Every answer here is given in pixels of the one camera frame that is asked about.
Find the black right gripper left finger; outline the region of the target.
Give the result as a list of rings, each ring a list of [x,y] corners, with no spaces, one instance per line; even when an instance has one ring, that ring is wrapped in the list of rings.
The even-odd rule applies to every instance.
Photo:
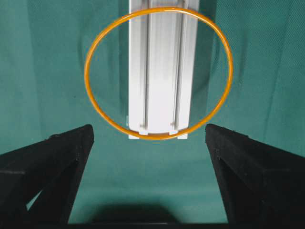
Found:
[[[87,124],[2,154],[1,224],[67,224],[93,143]]]

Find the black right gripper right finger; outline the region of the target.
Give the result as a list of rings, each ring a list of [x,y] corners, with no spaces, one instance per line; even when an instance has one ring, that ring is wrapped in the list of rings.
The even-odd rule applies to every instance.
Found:
[[[231,224],[304,224],[305,159],[208,124],[208,147]]]

